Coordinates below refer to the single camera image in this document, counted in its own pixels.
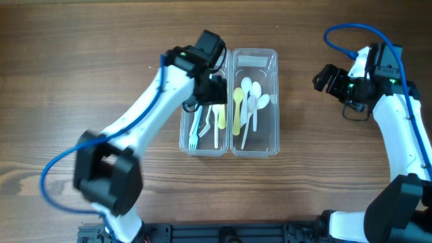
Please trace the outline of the white spoon four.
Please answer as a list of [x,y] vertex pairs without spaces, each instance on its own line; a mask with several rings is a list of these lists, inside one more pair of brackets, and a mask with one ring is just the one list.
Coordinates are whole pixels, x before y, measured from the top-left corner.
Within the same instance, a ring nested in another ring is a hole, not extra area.
[[250,89],[252,88],[252,80],[249,77],[244,77],[241,81],[241,89],[244,93],[244,98],[242,101],[242,106],[240,110],[240,125],[246,123],[247,118],[247,100],[248,100],[248,93]]

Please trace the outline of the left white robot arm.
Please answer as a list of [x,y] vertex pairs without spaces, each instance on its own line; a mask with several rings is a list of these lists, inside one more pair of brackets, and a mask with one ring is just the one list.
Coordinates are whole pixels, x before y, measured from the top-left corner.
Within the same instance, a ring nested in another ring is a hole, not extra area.
[[227,101],[227,80],[217,74],[225,44],[175,47],[160,58],[157,73],[135,103],[100,134],[85,132],[76,145],[75,189],[91,203],[114,242],[142,238],[136,212],[143,189],[140,161],[163,124],[179,107]]

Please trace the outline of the light blue plastic fork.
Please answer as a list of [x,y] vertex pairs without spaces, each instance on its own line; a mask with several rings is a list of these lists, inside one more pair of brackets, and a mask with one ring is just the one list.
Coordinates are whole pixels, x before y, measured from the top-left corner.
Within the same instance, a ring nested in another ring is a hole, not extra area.
[[192,135],[189,136],[188,148],[190,150],[196,150],[196,148],[198,146],[198,127],[199,127],[199,121],[200,121],[202,112],[203,112],[203,107],[200,106],[199,115],[198,115],[198,119],[196,121],[194,131],[193,131]]

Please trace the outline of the yellow plastic fork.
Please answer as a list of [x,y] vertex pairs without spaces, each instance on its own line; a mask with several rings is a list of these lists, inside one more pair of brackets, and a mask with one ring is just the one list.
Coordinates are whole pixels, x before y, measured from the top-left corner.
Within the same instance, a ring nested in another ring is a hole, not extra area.
[[218,128],[224,130],[226,127],[225,105],[219,105]]

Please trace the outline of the yellow plastic spoon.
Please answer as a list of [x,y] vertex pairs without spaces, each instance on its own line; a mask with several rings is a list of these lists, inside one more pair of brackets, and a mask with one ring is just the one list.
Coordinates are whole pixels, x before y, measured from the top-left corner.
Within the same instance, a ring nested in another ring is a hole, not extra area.
[[243,101],[244,92],[241,87],[237,87],[233,91],[234,100],[234,120],[233,120],[233,135],[240,134],[240,104]]

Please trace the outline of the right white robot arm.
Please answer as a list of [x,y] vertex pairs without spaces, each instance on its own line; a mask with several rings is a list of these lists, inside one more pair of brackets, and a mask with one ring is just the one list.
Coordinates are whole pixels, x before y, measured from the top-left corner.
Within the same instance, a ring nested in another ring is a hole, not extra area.
[[390,183],[364,212],[328,211],[322,236],[349,242],[431,243],[431,143],[414,83],[397,65],[366,65],[350,71],[327,64],[315,90],[360,109],[368,107],[381,131]]

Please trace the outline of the white fork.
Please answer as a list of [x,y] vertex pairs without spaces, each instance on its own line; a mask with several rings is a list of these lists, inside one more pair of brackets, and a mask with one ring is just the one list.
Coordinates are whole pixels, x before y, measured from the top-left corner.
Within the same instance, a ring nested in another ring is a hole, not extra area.
[[211,111],[212,111],[212,106],[209,105],[209,107],[207,109],[207,115],[206,115],[206,118],[205,118],[205,126],[204,126],[204,128],[198,134],[198,136],[200,138],[202,138],[209,131],[209,129],[211,127],[210,121],[209,121]]
[[192,122],[192,125],[191,125],[189,136],[191,136],[192,133],[193,133],[193,131],[194,131],[194,128],[195,128],[195,125],[196,125],[196,121],[197,121],[198,115],[199,115],[199,110],[200,110],[200,107],[194,112],[194,119],[193,119],[193,122]]
[[218,104],[212,106],[212,112],[214,115],[214,148],[219,148],[219,110],[220,106]]

